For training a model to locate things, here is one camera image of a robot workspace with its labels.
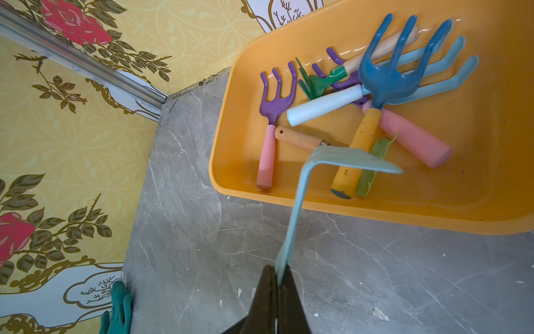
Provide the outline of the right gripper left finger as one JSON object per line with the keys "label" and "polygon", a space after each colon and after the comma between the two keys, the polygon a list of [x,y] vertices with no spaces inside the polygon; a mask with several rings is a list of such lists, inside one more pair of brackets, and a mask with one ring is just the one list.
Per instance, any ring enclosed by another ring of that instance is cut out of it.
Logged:
{"label": "right gripper left finger", "polygon": [[276,333],[277,288],[275,268],[263,268],[249,313],[223,334]]}

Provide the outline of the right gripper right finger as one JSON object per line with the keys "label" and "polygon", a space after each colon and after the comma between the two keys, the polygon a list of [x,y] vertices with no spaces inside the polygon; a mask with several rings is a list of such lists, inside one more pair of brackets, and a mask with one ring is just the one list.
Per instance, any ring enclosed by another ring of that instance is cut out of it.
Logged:
{"label": "right gripper right finger", "polygon": [[277,333],[312,334],[292,275],[285,275],[278,288]]}

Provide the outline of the light blue hand rake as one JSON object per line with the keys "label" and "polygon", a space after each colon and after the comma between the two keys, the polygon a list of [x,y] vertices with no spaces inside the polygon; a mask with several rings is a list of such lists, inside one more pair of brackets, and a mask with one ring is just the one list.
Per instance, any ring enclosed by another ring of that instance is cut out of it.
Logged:
{"label": "light blue hand rake", "polygon": [[275,272],[279,286],[282,285],[286,266],[293,257],[296,227],[300,216],[300,210],[304,203],[310,175],[314,167],[319,164],[359,168],[393,174],[400,174],[403,172],[397,165],[381,160],[378,157],[357,148],[338,148],[333,146],[321,146],[316,148],[304,163],[300,172],[296,197],[289,219],[285,242],[283,243],[275,261]]}

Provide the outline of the purple rake pink handle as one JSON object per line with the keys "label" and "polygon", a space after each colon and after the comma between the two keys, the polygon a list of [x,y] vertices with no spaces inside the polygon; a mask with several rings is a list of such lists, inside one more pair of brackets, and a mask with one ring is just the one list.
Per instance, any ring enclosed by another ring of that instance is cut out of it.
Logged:
{"label": "purple rake pink handle", "polygon": [[261,149],[261,156],[259,159],[259,167],[257,171],[256,187],[261,190],[269,190],[273,184],[273,172],[275,165],[275,131],[277,128],[276,122],[278,117],[287,111],[293,104],[296,96],[296,86],[298,75],[293,61],[288,62],[289,71],[291,73],[291,91],[287,97],[281,97],[282,78],[276,68],[273,69],[273,75],[277,80],[277,88],[275,98],[271,101],[267,100],[268,95],[268,79],[264,72],[261,73],[261,80],[264,85],[261,103],[259,106],[259,113],[268,120],[264,143]]}
{"label": "purple rake pink handle", "polygon": [[[327,48],[328,56],[337,65],[343,65],[344,61],[332,47]],[[313,63],[312,68],[317,76],[321,79],[327,77],[317,63]],[[357,70],[350,74],[349,78],[340,83],[333,83],[334,92],[347,89],[356,84],[361,84],[360,77]],[[362,112],[367,111],[371,102],[367,97],[352,102]],[[436,168],[446,163],[453,154],[453,148],[449,144],[438,139],[436,136],[427,132],[425,129],[415,125],[408,119],[403,118],[399,114],[395,114],[386,108],[382,109],[382,117],[380,120],[381,129],[390,137],[397,134],[397,141],[407,151],[412,153],[417,159],[424,162],[429,168]]]}

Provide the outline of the green rake wooden handle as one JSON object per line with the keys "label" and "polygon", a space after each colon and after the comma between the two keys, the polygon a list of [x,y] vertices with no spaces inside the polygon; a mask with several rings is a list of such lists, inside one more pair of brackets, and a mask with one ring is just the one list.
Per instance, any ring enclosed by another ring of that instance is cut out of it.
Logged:
{"label": "green rake wooden handle", "polygon": [[[385,40],[381,40],[372,54],[372,60],[375,61],[376,59],[391,54],[394,51],[394,48],[396,47],[400,37],[401,32],[397,32]],[[299,72],[303,77],[302,79],[299,79],[298,84],[309,100],[321,97],[328,87],[357,72],[363,56],[363,54],[360,54],[345,61],[343,64],[338,65],[336,68],[331,70],[329,75],[327,75],[325,78],[320,78],[317,75],[308,75],[303,66],[300,64],[300,61],[296,59],[299,66]]]}

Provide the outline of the orange plastic storage tray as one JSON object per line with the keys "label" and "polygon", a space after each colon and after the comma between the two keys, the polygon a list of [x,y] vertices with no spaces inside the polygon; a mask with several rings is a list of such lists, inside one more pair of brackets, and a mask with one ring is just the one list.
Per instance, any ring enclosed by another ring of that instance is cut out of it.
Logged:
{"label": "orange plastic storage tray", "polygon": [[291,90],[289,61],[333,67],[328,47],[344,58],[362,54],[383,18],[389,33],[418,17],[424,47],[446,19],[453,29],[439,60],[455,39],[466,45],[446,71],[425,84],[455,75],[472,56],[477,69],[456,90],[393,107],[453,147],[446,164],[428,168],[395,143],[388,155],[402,169],[380,173],[367,199],[344,200],[330,191],[336,167],[317,166],[305,208],[352,217],[488,235],[533,229],[533,3],[532,1],[335,1],[250,43],[236,59],[209,163],[220,193],[292,206],[308,154],[278,144],[273,186],[257,189],[256,177],[268,125],[259,114],[263,72],[277,68],[282,94]]}

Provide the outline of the dark blue rake yellow handle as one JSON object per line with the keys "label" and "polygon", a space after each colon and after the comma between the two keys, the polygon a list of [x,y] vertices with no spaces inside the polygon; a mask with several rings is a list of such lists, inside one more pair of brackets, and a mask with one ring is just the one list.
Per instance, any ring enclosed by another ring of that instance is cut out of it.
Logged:
{"label": "dark blue rake yellow handle", "polygon": [[372,60],[373,52],[385,35],[393,19],[394,16],[391,13],[385,16],[365,51],[358,70],[363,86],[372,94],[372,101],[371,107],[365,113],[349,147],[363,150],[366,153],[370,152],[375,143],[375,134],[382,116],[381,110],[385,103],[394,98],[408,97],[418,89],[431,59],[432,52],[438,46],[439,42],[448,35],[453,26],[453,23],[449,20],[441,23],[424,48],[418,68],[413,73],[406,75],[398,71],[398,66],[409,35],[417,23],[416,15],[410,16],[406,22],[389,63],[385,66],[378,66],[374,65]]}

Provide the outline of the green rubber glove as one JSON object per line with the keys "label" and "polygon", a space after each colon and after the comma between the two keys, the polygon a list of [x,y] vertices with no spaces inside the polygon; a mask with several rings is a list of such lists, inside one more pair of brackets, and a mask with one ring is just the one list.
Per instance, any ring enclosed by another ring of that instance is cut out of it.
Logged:
{"label": "green rubber glove", "polygon": [[99,334],[129,334],[132,321],[132,295],[122,281],[111,289],[112,309],[101,316]]}

